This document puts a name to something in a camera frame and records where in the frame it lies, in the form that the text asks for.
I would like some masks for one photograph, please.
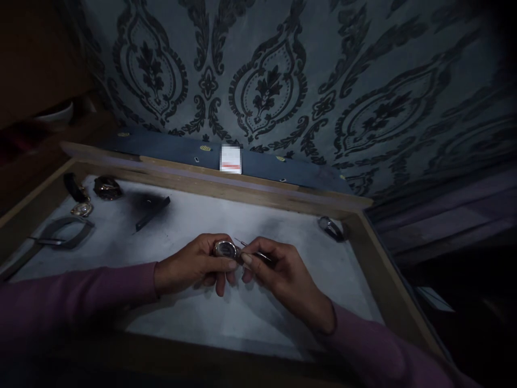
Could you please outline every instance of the dark blue board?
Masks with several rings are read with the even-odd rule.
[[[142,155],[171,162],[197,165],[219,170],[221,145],[184,137],[151,132],[138,127],[119,129],[130,135],[117,134],[98,144],[100,148],[126,154]],[[211,151],[201,150],[208,146]],[[330,166],[320,166],[302,161],[286,159],[282,162],[274,155],[242,151],[242,174],[257,178],[282,181],[308,188],[353,194],[340,172]]]

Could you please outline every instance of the patterned wall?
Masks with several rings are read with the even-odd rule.
[[[383,202],[508,159],[513,77],[460,0],[61,0],[121,124],[329,164]]]

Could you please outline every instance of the white bowl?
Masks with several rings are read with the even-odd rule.
[[[54,132],[62,131],[66,128],[66,125],[70,122],[72,119],[72,116],[74,115],[74,103],[73,101],[70,101],[70,105],[60,110],[59,112],[51,113],[44,116],[37,116],[34,119],[38,121],[44,121],[47,123],[54,123],[56,125],[50,125],[50,130]]]

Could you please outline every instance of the hand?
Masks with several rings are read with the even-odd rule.
[[[210,254],[217,241],[230,240],[227,234],[200,234],[174,255],[160,261],[155,267],[155,289],[158,295],[178,293],[202,279],[205,286],[217,285],[216,292],[225,292],[225,273],[228,281],[235,282],[233,271],[237,262],[227,258],[212,257]]]
[[[262,252],[278,260],[274,269],[252,255]],[[307,326],[325,334],[336,327],[334,309],[312,280],[296,248],[264,237],[257,237],[241,251],[242,260],[281,304]],[[249,283],[253,274],[246,269],[242,280]]]

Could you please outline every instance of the black watch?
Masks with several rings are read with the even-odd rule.
[[[65,187],[72,198],[78,202],[77,205],[70,210],[70,213],[75,216],[88,217],[93,211],[93,205],[90,203],[90,197],[86,193],[86,189],[77,184],[75,174],[73,172],[64,174],[63,180],[65,182]]]

